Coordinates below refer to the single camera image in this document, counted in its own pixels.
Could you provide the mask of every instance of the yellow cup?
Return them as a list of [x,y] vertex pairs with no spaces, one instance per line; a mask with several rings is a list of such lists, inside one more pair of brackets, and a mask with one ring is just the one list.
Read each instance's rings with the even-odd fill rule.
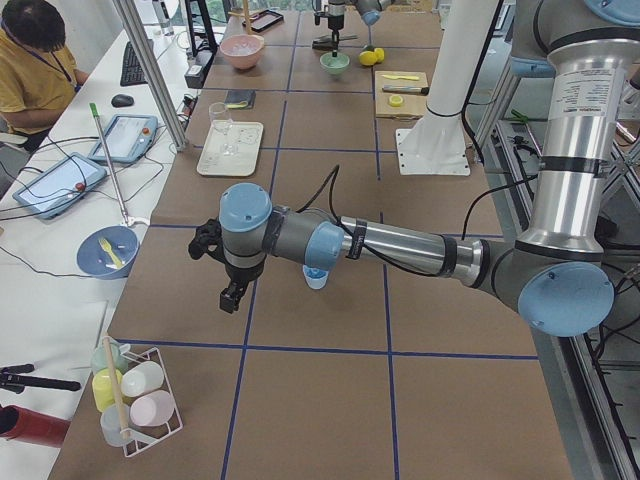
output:
[[[116,378],[118,383],[122,383],[122,373],[116,370]],[[96,402],[96,408],[99,412],[104,412],[111,405],[116,403],[111,390],[111,380],[109,379],[109,370],[107,368],[100,370],[93,376],[91,381],[93,389],[93,399]]]

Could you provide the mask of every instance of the wooden cutting board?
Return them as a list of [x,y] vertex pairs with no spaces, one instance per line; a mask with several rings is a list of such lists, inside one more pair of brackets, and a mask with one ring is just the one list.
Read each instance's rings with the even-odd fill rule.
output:
[[[394,94],[382,91],[383,85],[393,85],[398,87],[428,87],[427,74],[424,72],[400,72],[400,71],[384,71],[375,72],[375,98],[376,98],[376,117],[422,117],[427,109],[427,95],[409,95],[406,93]],[[413,75],[419,80],[392,80],[384,78],[382,75]],[[402,106],[392,107],[389,105],[389,97],[391,95],[401,95],[404,99]]]

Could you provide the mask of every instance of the green bowl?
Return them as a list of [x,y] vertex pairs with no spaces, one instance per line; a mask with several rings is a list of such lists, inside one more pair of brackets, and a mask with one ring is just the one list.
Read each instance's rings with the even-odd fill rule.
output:
[[349,67],[349,57],[340,52],[334,57],[333,52],[327,52],[320,57],[320,65],[325,72],[340,75]]

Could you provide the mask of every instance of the pink bowl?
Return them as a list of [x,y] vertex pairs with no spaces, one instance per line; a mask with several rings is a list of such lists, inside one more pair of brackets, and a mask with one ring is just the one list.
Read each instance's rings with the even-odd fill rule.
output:
[[264,51],[264,39],[258,35],[232,35],[220,43],[220,51],[239,70],[253,67]]

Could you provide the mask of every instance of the black mouse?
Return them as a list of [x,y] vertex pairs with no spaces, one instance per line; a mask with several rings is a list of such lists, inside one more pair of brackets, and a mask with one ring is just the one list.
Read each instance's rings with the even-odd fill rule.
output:
[[133,97],[130,95],[119,93],[111,99],[111,105],[116,108],[130,107],[131,105],[133,105]]

